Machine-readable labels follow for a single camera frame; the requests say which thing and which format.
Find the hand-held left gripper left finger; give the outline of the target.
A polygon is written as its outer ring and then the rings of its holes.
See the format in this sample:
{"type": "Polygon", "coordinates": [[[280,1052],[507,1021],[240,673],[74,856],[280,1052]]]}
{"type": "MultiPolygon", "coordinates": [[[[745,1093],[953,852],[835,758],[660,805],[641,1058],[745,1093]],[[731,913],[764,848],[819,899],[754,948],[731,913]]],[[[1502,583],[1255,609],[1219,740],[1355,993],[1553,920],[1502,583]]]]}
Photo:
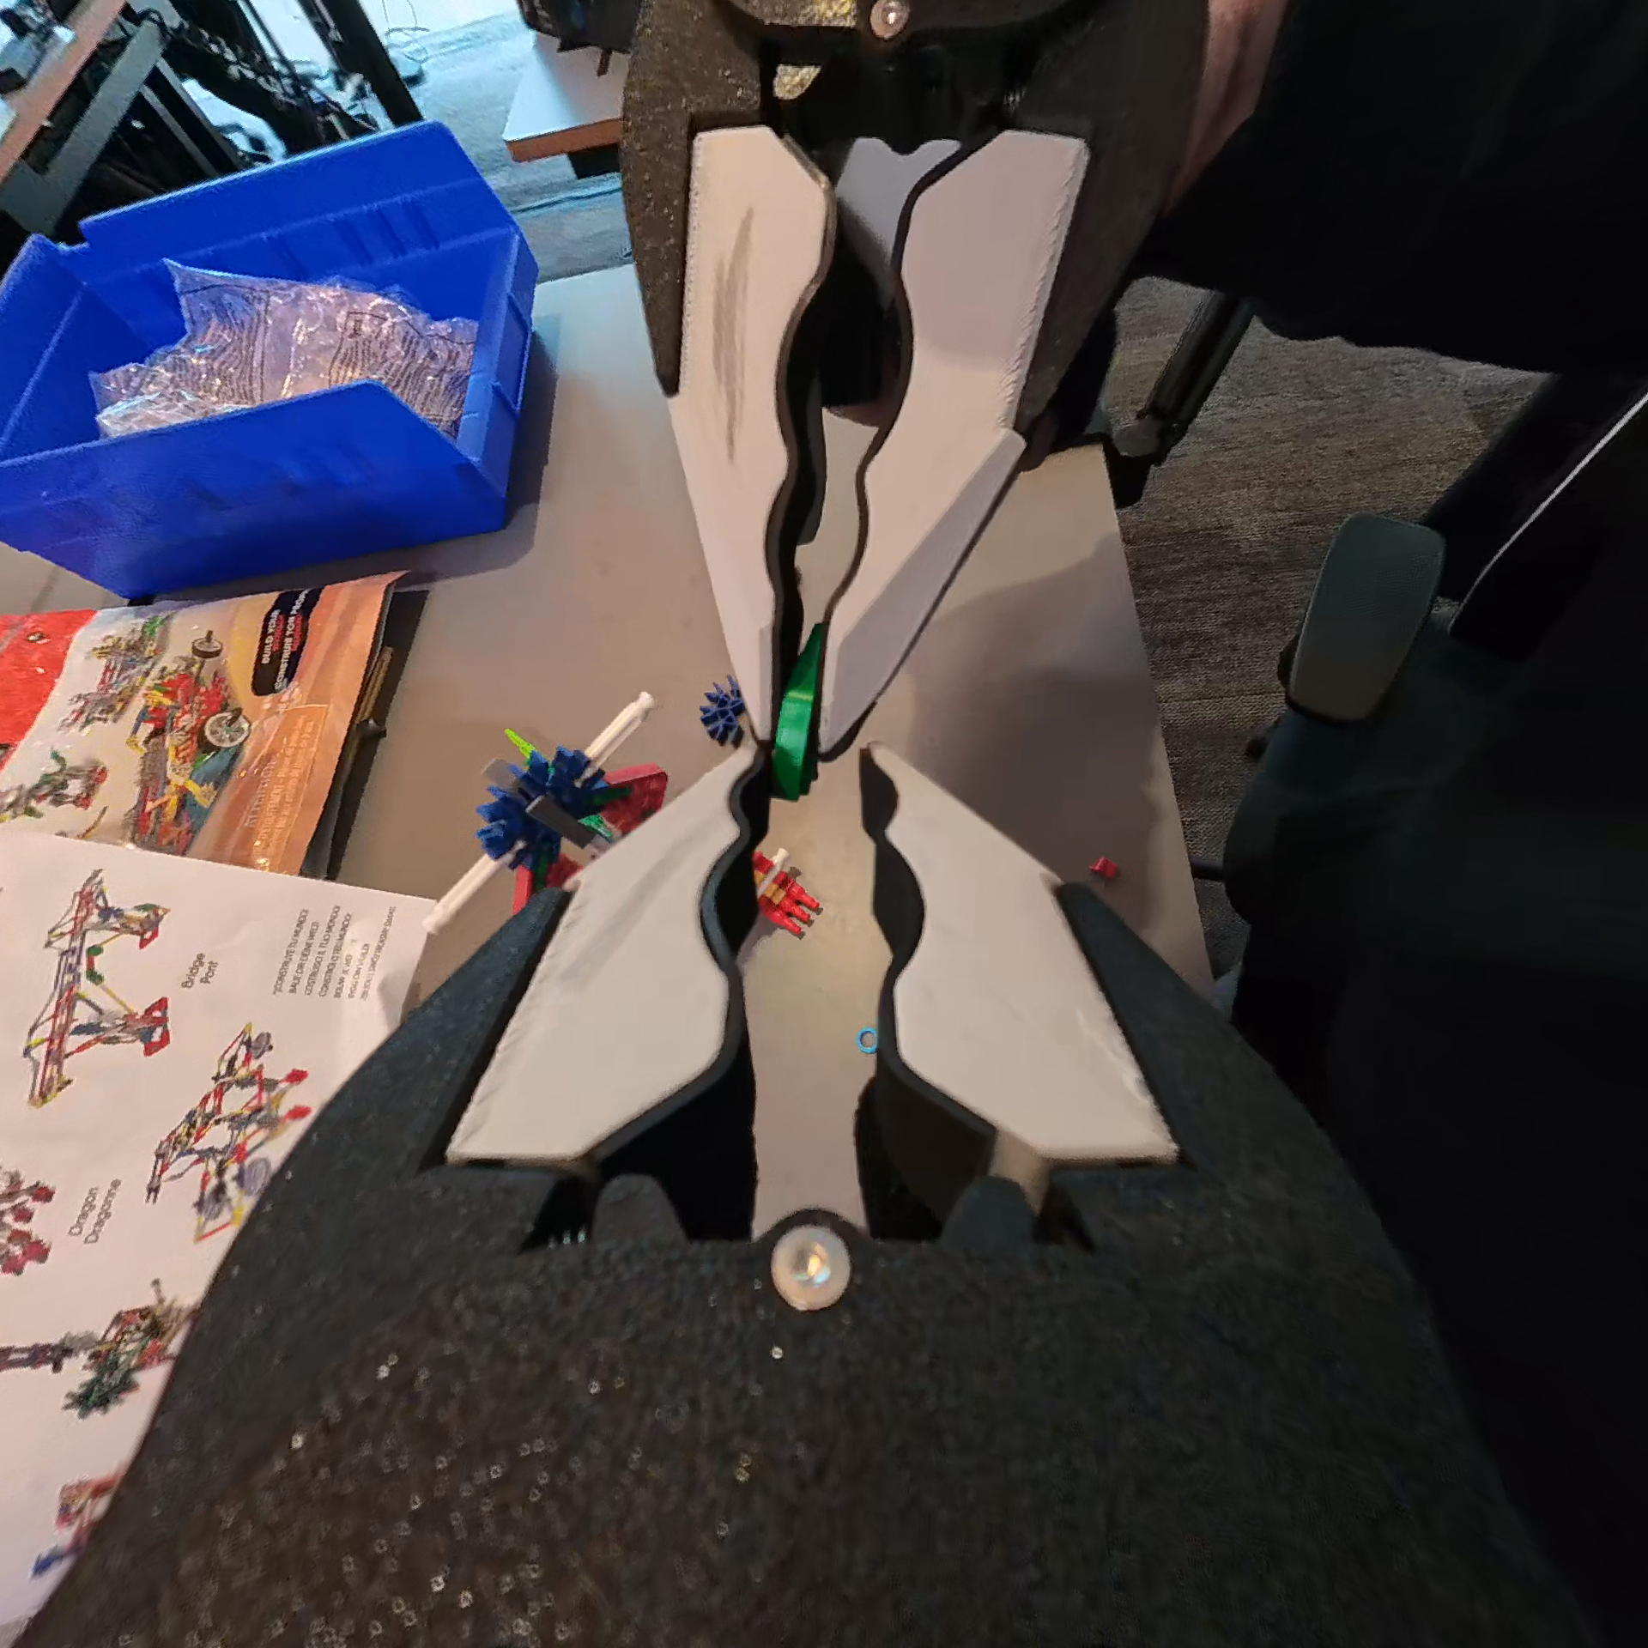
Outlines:
{"type": "Polygon", "coordinates": [[[686,1236],[754,1215],[754,1073],[739,952],[768,824],[733,754],[584,869],[466,1101],[452,1166],[545,1168],[590,1189],[647,1177],[686,1236]]]}

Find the black office chair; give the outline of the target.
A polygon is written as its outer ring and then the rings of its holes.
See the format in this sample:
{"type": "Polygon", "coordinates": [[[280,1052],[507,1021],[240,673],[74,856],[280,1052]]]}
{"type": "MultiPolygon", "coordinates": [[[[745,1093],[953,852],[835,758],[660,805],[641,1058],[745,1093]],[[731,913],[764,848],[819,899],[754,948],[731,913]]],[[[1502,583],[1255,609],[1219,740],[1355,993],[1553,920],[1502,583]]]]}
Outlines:
{"type": "Polygon", "coordinates": [[[1251,322],[1251,302],[1210,295],[1133,418],[1104,436],[1104,463],[1117,510],[1139,505],[1157,469],[1182,444],[1251,322]]]}

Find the person's right hand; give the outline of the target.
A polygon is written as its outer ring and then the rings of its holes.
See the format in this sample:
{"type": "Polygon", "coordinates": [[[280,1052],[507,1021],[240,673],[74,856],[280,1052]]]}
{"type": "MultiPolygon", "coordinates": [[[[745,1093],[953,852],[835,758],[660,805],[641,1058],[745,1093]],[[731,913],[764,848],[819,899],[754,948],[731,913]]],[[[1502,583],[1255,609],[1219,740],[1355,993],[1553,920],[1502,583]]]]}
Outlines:
{"type": "Polygon", "coordinates": [[[1176,202],[1204,175],[1257,108],[1286,2],[1206,2],[1200,85],[1182,165],[1168,193],[1176,202]]]}

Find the colourful construction toy model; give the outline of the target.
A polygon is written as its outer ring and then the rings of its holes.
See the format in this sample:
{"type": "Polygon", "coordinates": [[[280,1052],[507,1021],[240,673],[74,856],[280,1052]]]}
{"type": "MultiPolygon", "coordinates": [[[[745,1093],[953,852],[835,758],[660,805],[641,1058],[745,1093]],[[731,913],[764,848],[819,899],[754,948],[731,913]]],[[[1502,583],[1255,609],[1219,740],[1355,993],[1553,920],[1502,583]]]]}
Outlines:
{"type": "MultiPolygon", "coordinates": [[[[423,917],[423,934],[441,934],[503,871],[513,879],[511,911],[521,911],[652,818],[666,801],[666,773],[647,764],[611,765],[652,711],[654,697],[641,691],[584,748],[552,752],[505,728],[515,760],[486,767],[486,801],[476,809],[480,856],[423,917]]],[[[805,936],[821,905],[794,875],[788,852],[754,852],[753,879],[756,913],[794,938],[805,936]]]]}

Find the green connector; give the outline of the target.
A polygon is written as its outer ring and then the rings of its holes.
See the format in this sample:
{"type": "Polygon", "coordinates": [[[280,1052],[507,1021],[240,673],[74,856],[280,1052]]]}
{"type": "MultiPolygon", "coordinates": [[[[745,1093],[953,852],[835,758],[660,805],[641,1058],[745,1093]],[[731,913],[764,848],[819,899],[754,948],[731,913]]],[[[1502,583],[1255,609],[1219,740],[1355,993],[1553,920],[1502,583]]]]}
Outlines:
{"type": "Polygon", "coordinates": [[[805,797],[817,775],[817,693],[827,626],[813,624],[798,652],[774,718],[770,752],[772,795],[805,797]]]}

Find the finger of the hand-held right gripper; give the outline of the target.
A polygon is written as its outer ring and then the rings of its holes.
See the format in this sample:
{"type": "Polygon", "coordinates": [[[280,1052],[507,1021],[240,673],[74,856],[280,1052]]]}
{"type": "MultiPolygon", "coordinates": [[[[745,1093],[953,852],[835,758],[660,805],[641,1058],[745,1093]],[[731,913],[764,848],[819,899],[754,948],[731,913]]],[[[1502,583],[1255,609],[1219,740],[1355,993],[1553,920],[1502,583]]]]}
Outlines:
{"type": "Polygon", "coordinates": [[[784,512],[798,481],[790,357],[833,251],[825,175],[770,128],[692,140],[686,277],[668,414],[713,607],[753,736],[780,703],[784,512]]]}
{"type": "Polygon", "coordinates": [[[904,322],[892,422],[858,471],[860,544],[827,618],[823,752],[845,750],[1010,487],[1039,324],[1088,165],[1078,138],[1002,132],[964,151],[851,144],[853,251],[904,322]]]}

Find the person's right forearm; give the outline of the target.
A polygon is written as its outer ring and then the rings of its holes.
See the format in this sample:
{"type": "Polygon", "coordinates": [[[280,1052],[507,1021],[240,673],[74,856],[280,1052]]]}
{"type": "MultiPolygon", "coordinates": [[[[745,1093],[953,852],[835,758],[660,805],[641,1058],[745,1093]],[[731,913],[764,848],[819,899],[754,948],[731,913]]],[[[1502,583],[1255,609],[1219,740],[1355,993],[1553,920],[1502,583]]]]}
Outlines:
{"type": "Polygon", "coordinates": [[[1288,2],[1131,271],[1280,338],[1641,375],[1645,4],[1288,2]]]}

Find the blue plastic bin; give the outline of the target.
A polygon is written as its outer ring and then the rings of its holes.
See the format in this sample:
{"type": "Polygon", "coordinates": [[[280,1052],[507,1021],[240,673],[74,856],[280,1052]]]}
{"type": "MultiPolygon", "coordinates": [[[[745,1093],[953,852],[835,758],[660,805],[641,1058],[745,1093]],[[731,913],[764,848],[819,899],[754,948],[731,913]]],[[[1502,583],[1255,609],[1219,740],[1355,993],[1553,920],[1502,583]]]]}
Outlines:
{"type": "Polygon", "coordinates": [[[537,263],[437,122],[32,236],[3,277],[1,540],[117,595],[160,595],[497,530],[537,263]],[[168,261],[399,291],[478,326],[452,438],[376,383],[95,432],[91,375],[182,336],[168,261]]]}

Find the clear plastic bags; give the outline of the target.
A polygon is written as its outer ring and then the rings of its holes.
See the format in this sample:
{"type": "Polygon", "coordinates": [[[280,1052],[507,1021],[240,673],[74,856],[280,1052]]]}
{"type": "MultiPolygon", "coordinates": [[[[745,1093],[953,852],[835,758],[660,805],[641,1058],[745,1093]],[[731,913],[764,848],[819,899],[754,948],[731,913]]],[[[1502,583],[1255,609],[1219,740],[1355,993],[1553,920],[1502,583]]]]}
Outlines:
{"type": "Polygon", "coordinates": [[[448,438],[460,432],[478,326],[399,291],[164,261],[182,340],[93,375],[95,432],[117,440],[376,383],[448,438]]]}

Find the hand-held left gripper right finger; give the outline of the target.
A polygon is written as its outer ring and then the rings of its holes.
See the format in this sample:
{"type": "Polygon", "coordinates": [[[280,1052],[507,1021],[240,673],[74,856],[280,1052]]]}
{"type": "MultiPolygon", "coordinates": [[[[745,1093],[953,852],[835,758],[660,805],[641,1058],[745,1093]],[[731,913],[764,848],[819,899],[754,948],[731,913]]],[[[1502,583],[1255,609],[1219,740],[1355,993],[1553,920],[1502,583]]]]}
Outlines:
{"type": "Polygon", "coordinates": [[[1062,883],[886,746],[856,756],[856,783],[886,948],[855,1115],[868,1234],[1092,1244],[1061,1177],[1180,1150],[1062,883]]]}

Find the printed instruction sheet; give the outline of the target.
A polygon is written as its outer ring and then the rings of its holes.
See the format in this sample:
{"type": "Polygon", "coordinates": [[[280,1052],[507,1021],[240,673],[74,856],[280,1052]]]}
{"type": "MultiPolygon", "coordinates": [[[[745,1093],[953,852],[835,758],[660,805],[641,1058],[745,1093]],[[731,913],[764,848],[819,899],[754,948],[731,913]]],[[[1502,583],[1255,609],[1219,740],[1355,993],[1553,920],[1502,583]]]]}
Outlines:
{"type": "Polygon", "coordinates": [[[425,899],[3,828],[1,1619],[85,1548],[229,1246],[397,1026],[425,899]]]}

